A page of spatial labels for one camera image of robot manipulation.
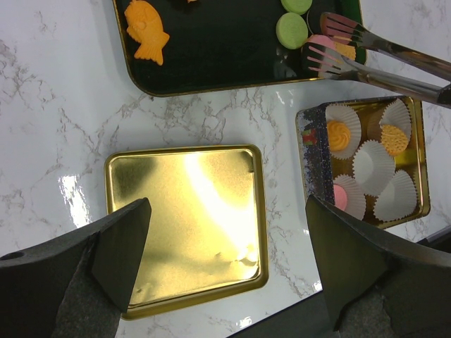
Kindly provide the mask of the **pink cookie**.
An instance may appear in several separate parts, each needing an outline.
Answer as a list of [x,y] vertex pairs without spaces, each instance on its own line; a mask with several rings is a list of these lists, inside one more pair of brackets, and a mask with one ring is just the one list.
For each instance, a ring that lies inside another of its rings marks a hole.
[[312,35],[302,47],[302,67],[313,71],[331,67],[334,60],[330,56],[334,52],[336,52],[335,44],[329,37]]
[[340,210],[344,211],[347,208],[348,203],[348,197],[346,190],[338,185],[333,185],[333,192],[334,192],[334,200],[335,200],[335,206],[339,208]]

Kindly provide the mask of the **orange swirl cookie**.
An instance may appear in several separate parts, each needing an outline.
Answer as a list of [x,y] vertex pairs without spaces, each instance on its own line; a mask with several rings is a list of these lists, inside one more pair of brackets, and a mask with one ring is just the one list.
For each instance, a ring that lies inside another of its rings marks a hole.
[[349,146],[351,132],[346,124],[331,120],[327,123],[327,132],[331,151],[343,151]]

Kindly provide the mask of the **tan sandwich cookie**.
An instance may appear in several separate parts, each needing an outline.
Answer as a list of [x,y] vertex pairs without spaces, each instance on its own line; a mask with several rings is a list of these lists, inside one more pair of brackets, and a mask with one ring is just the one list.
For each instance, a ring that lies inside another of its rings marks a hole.
[[396,157],[408,147],[409,138],[400,128],[394,125],[383,125],[381,143],[392,157]]
[[349,44],[343,44],[342,42],[334,42],[335,50],[345,56],[346,58],[355,61],[356,60],[356,49]]

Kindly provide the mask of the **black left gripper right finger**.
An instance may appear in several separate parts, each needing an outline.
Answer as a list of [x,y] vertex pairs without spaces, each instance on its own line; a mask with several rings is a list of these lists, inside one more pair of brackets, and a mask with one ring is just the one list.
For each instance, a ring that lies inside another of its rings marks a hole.
[[450,336],[450,254],[357,220],[314,195],[307,223],[333,329]]

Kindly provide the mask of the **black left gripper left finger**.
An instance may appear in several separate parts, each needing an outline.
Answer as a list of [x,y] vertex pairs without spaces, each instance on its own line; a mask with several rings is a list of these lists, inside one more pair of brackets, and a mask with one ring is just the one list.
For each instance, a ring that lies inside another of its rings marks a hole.
[[1,257],[2,337],[114,337],[129,306],[152,208],[138,199]]

